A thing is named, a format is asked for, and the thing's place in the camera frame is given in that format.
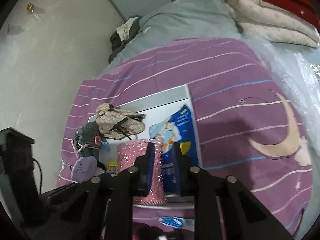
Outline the blue eye mask packet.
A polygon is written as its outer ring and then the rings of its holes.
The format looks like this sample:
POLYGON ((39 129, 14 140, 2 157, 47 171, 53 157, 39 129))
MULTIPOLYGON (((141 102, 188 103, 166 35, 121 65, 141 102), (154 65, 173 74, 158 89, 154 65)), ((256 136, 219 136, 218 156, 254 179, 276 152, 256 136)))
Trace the blue eye mask packet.
POLYGON ((176 172, 172 157, 172 146, 178 143, 183 155, 191 157, 194 166, 199 165, 197 140, 194 131, 192 112, 187 105, 149 128, 151 139, 162 139, 162 179, 165 194, 178 193, 176 172))

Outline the purple striped bed sheet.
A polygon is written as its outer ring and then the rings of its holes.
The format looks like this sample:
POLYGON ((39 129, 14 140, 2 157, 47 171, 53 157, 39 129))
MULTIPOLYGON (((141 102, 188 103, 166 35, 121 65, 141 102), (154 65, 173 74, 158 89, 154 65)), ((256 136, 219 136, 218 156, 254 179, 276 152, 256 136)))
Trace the purple striped bed sheet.
POLYGON ((85 80, 67 121, 57 185, 72 182, 71 138, 99 105, 119 106, 180 85, 191 95, 203 168, 239 178, 289 233, 297 233, 312 193, 305 128, 255 53, 234 39, 171 42, 85 80))

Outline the beige plaid cloth bag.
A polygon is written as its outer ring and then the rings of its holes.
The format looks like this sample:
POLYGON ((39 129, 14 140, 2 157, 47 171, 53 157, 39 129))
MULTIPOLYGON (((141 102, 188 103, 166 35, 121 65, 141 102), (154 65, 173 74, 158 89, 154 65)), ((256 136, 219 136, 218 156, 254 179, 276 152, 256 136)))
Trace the beige plaid cloth bag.
POLYGON ((113 140, 130 138, 145 131, 145 114, 115 108, 109 103, 103 103, 96 109, 95 122, 103 137, 113 140))

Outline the lavender soft pouch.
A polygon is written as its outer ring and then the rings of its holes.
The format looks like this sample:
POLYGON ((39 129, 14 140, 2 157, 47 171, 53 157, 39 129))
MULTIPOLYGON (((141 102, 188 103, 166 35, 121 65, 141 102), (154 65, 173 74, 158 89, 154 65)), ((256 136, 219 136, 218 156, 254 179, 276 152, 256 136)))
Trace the lavender soft pouch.
POLYGON ((80 157, 71 171, 71 180, 76 182, 88 181, 97 170, 97 160, 94 156, 80 157))

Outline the white cardboard box tray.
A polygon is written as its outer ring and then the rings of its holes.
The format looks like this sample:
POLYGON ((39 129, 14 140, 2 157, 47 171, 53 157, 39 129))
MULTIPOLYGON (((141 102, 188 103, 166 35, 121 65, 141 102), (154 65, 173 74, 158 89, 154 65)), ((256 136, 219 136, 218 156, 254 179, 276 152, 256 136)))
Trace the white cardboard box tray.
MULTIPOLYGON (((176 113, 184 105, 188 106, 193 121, 193 128, 196 142, 196 153, 198 159, 198 165, 202 166, 201 150, 199 146, 199 136, 197 132, 195 115, 191 100, 191 95, 187 85, 174 87, 171 89, 163 90, 149 96, 145 96, 119 106, 120 109, 131 110, 136 113, 145 114, 146 117, 143 120, 145 124, 145 131, 132 136, 133 140, 148 139, 149 127, 158 124, 165 120, 165 118, 176 113)), ((166 196, 167 202, 163 205, 141 205, 135 204, 136 207, 145 209, 157 209, 157 210, 173 210, 173 209, 193 209, 194 199, 193 197, 179 197, 176 195, 166 196)))

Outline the white black plush toy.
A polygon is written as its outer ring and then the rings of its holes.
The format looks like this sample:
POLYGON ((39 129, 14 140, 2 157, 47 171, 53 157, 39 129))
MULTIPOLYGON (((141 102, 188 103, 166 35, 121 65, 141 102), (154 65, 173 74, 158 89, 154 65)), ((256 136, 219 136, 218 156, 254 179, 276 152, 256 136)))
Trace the white black plush toy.
POLYGON ((107 174, 106 166, 100 161, 97 162, 97 169, 96 169, 95 175, 98 177, 103 177, 106 174, 107 174))

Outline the grey blanket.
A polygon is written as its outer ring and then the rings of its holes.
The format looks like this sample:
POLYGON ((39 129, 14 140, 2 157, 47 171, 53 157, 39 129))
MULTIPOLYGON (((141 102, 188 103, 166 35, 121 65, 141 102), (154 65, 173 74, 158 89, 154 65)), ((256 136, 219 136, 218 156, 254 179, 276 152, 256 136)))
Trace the grey blanket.
POLYGON ((240 39, 240 32, 224 0, 176 0, 139 20, 137 35, 106 70, 152 48, 186 38, 240 39))

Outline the pink glitter pouch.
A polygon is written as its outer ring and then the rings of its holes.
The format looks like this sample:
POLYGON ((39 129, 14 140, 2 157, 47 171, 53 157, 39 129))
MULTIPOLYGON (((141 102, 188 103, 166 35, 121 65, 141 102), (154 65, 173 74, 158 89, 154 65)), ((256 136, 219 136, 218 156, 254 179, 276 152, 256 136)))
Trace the pink glitter pouch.
POLYGON ((136 167, 139 172, 138 196, 133 199, 139 205, 163 205, 166 198, 162 181, 162 139, 142 139, 119 144, 117 171, 136 167))

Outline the cream folded quilt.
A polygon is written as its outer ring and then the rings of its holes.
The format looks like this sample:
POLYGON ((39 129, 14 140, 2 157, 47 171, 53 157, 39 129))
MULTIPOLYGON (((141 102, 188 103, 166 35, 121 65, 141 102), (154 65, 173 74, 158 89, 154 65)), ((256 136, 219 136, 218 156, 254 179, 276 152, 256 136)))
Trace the cream folded quilt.
POLYGON ((257 0, 225 2, 231 17, 245 34, 270 42, 319 47, 316 27, 286 10, 260 6, 257 0))

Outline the blue white bandage packet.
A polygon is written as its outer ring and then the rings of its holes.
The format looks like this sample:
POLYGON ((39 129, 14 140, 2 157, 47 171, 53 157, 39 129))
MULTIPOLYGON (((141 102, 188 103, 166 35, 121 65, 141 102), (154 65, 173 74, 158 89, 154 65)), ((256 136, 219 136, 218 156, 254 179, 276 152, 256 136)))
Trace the blue white bandage packet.
POLYGON ((158 221, 164 225, 175 229, 183 229, 191 232, 195 231, 195 220, 180 217, 160 217, 158 221))

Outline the dark clothes bundle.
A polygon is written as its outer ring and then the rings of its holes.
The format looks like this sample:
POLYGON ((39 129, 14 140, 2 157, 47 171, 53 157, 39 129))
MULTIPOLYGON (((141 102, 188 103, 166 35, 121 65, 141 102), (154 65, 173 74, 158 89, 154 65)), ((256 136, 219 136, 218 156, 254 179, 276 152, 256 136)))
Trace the dark clothes bundle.
POLYGON ((112 53, 108 57, 108 62, 111 63, 116 56, 125 48, 140 30, 141 16, 130 17, 124 24, 117 27, 115 32, 110 37, 112 53))

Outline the green plaid cloth doll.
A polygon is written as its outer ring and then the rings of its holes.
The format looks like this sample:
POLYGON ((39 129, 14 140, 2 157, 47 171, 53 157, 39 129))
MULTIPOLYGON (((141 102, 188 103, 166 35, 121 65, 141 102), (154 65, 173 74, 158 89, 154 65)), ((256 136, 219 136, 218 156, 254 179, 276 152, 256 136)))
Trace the green plaid cloth doll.
POLYGON ((95 157, 99 161, 100 149, 110 150, 108 142, 103 138, 96 122, 88 122, 77 130, 72 137, 71 144, 77 158, 95 157))

